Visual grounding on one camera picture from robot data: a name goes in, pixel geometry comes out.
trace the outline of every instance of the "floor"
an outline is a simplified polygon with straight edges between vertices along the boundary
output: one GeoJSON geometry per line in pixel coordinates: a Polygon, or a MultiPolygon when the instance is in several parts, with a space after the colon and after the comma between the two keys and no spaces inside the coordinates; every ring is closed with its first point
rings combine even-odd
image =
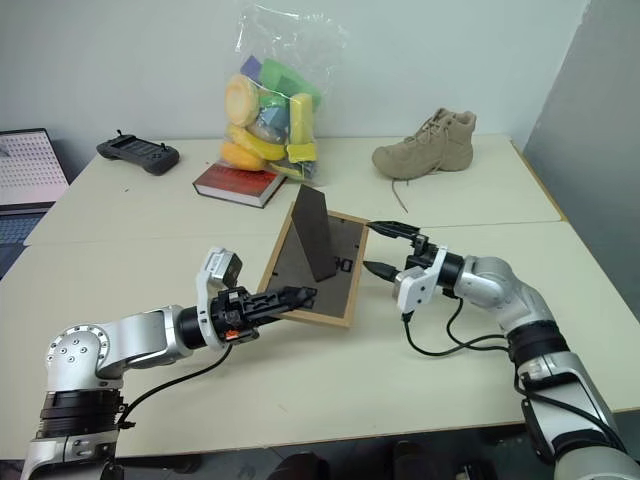
{"type": "MultiPolygon", "coordinates": [[[[640,411],[616,415],[620,434],[634,458],[640,458],[640,411]]],[[[169,470],[127,468],[127,480],[263,480],[283,458],[312,451],[331,465],[332,480],[389,480],[391,449],[398,440],[423,445],[445,466],[454,468],[469,460],[490,461],[498,479],[545,480],[553,469],[533,453],[521,427],[482,428],[366,438],[353,441],[314,443],[265,449],[239,450],[203,455],[203,463],[193,474],[169,470]]],[[[21,462],[0,462],[0,479],[19,478],[21,462]]]]}

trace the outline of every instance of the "laptop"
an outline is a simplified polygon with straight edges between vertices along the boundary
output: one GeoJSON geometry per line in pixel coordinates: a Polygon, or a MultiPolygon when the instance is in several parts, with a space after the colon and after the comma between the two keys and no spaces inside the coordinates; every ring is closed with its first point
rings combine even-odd
{"type": "Polygon", "coordinates": [[[0,132],[0,278],[68,187],[44,128],[0,132]]]}

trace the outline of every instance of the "gray wall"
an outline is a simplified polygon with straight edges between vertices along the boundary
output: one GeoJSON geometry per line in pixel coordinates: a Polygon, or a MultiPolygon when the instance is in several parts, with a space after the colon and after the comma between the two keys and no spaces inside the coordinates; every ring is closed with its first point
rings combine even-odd
{"type": "Polygon", "coordinates": [[[592,1],[525,155],[640,318],[640,2],[592,1]]]}
{"type": "MultiPolygon", "coordinates": [[[[48,128],[74,172],[116,128],[221,136],[241,3],[0,0],[0,130],[48,128]]],[[[448,106],[524,145],[587,0],[257,3],[350,34],[320,136],[408,135],[448,106]]]]}

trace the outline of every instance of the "laptop screen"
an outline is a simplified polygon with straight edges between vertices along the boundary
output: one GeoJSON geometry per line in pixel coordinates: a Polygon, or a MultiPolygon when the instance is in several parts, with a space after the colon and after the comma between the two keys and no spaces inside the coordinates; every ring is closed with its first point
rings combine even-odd
{"type": "Polygon", "coordinates": [[[68,186],[46,130],[0,132],[0,209],[53,204],[68,186]]]}

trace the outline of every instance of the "black remote controller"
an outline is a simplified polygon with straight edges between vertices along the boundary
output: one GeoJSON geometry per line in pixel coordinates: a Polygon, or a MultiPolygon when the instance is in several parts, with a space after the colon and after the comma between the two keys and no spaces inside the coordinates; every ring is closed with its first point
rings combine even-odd
{"type": "Polygon", "coordinates": [[[147,142],[135,135],[122,135],[120,130],[117,132],[117,138],[107,140],[96,147],[104,158],[135,163],[153,175],[162,175],[178,163],[180,154],[175,148],[167,147],[164,143],[158,145],[147,142]]]}

